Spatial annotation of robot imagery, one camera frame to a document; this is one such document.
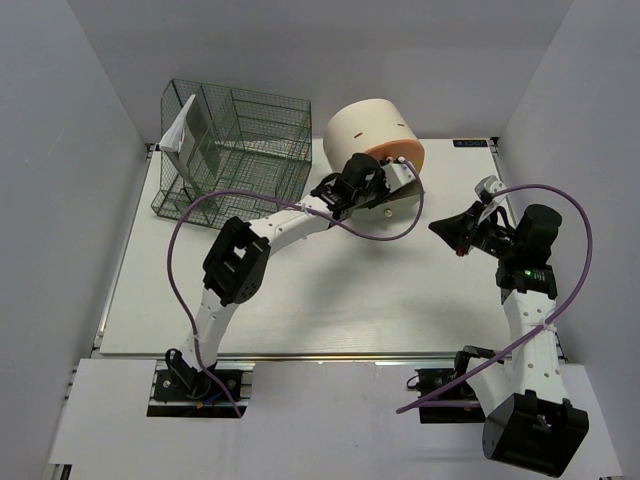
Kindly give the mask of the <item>round drawer organizer box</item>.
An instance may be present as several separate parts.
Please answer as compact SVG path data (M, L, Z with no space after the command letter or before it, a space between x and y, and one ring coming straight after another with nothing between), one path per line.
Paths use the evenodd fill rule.
M389 100L374 98L352 103L339 110L328 122L323 151L333 172L340 172L355 153L366 153L382 162L402 157L421 171L425 149L396 106ZM416 183L401 188L389 199L368 209L359 209L359 221L382 222L411 213L419 201Z

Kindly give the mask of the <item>Canon manual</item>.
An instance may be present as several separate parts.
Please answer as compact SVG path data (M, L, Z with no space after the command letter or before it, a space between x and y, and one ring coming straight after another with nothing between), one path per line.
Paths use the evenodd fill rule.
M160 150L178 172L187 204L213 189L219 171L221 158L212 127L192 94L160 141Z

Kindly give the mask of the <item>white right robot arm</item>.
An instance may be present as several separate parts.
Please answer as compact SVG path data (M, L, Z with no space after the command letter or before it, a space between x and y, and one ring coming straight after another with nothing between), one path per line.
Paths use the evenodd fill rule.
M429 228L459 256L478 249L497 259L496 284L516 346L509 367L497 361L486 369L473 363L455 369L452 388L480 403L487 459L559 478L589 430L587 413L573 406L564 385L548 321L558 296L548 260L562 217L533 204L510 226L503 208L484 210L476 201Z

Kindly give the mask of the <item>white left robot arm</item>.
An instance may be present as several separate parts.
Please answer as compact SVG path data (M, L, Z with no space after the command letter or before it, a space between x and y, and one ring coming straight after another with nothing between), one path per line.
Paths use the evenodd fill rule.
M212 377L207 370L217 364L235 311L261 287L271 256L312 234L342 227L355 211L376 207L418 183L416 168L402 157L378 162L356 153L342 171L324 177L301 201L249 222L227 220L203 262L202 297L188 347L194 364L178 373L180 391L191 399L209 392Z

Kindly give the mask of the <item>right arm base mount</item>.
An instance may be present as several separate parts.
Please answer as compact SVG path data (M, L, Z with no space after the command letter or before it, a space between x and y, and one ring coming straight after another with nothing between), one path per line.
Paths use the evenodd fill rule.
M463 375L471 367L471 360L490 359L495 354L494 350L467 345L456 353L451 368L416 369L407 380L406 388L422 397ZM419 421L423 425L482 424L485 421L481 407L472 406L479 400L467 382L447 390L432 403L436 406L419 408Z

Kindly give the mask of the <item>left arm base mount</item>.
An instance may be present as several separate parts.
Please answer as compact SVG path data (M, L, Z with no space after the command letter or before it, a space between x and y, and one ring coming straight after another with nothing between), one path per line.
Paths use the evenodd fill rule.
M210 375L189 365L181 352L166 351L153 376L146 415L150 418L240 419L251 396L253 371L211 367Z

